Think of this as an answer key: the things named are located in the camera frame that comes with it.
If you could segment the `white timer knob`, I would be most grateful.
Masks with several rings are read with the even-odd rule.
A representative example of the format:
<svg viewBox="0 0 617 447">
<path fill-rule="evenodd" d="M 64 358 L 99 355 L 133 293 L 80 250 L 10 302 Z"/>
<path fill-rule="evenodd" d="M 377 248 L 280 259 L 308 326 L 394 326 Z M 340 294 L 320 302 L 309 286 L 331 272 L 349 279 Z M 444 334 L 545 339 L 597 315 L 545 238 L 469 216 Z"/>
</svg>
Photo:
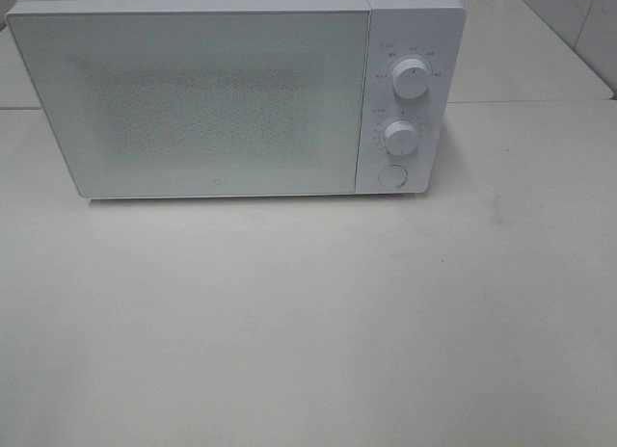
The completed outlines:
<svg viewBox="0 0 617 447">
<path fill-rule="evenodd" d="M 418 144 L 417 128 L 410 122 L 402 120 L 393 122 L 384 131 L 384 145 L 390 155 L 409 155 L 417 149 Z"/>
</svg>

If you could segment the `white microwave door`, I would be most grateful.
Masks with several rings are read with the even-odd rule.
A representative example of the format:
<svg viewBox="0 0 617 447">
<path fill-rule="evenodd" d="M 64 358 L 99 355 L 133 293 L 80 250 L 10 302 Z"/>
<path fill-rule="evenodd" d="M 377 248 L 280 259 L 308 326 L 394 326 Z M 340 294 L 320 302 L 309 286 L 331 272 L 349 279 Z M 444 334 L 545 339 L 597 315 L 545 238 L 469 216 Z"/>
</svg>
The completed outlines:
<svg viewBox="0 0 617 447">
<path fill-rule="evenodd" d="M 9 23 L 82 197 L 355 188 L 365 12 Z"/>
</svg>

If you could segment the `upper white power knob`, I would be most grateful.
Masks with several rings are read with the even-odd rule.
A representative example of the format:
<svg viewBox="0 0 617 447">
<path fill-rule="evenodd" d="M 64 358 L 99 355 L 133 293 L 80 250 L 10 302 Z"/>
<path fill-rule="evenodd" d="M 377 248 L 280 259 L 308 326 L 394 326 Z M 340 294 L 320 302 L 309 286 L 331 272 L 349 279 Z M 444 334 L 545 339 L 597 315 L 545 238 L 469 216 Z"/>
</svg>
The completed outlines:
<svg viewBox="0 0 617 447">
<path fill-rule="evenodd" d="M 431 80 L 428 63 L 416 55 L 397 62 L 391 70 L 394 92 L 403 99 L 416 99 L 428 90 Z"/>
</svg>

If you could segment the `white microwave oven body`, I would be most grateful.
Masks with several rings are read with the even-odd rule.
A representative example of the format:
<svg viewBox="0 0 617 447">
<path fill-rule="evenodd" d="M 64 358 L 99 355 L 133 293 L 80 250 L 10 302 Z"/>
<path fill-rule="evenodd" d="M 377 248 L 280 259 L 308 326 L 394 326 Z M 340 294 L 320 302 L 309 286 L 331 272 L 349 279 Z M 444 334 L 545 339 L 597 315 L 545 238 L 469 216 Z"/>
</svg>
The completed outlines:
<svg viewBox="0 0 617 447">
<path fill-rule="evenodd" d="M 424 192 L 459 0 L 18 0 L 6 22 L 88 199 Z"/>
</svg>

